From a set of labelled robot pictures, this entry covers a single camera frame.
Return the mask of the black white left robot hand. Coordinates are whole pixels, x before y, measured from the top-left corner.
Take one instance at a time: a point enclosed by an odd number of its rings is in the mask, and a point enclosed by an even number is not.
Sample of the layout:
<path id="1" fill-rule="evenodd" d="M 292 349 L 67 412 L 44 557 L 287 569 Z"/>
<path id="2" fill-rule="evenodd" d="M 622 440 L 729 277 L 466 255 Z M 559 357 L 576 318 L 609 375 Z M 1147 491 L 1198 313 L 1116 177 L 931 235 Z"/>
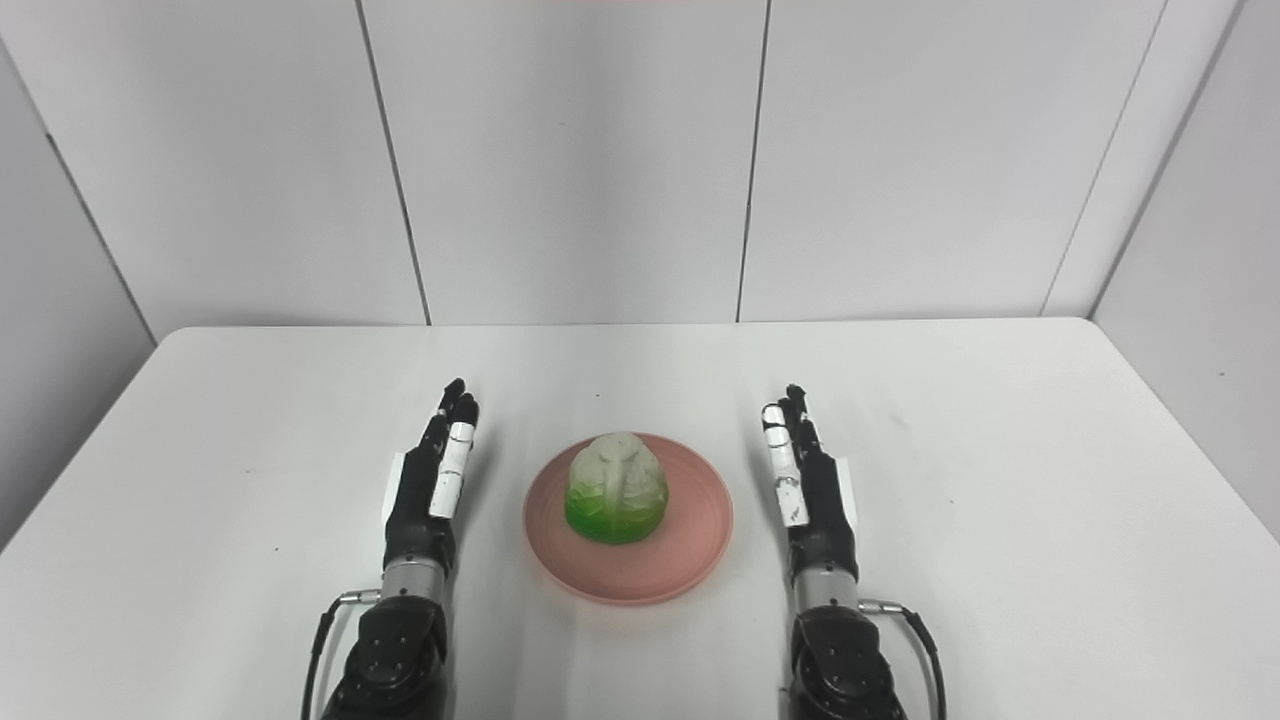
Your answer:
<path id="1" fill-rule="evenodd" d="M 396 498 L 384 525 L 383 568 L 396 561 L 426 559 L 445 575 L 454 570 L 458 543 L 452 520 L 429 512 L 449 433 L 457 421 L 477 424 L 479 405 L 465 379 L 453 379 L 443 391 L 436 411 L 421 439 L 404 455 Z"/>

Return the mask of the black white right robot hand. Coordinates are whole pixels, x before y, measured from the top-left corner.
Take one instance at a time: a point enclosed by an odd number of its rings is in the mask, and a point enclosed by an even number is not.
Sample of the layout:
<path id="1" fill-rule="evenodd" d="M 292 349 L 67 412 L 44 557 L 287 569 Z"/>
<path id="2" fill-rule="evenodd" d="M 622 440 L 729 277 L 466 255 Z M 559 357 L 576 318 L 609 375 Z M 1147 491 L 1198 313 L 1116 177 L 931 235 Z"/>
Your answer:
<path id="1" fill-rule="evenodd" d="M 817 432 L 806 391 L 790 384 L 762 409 L 774 496 L 788 543 L 788 574 L 836 571 L 858 580 L 856 537 L 845 507 L 840 462 Z"/>

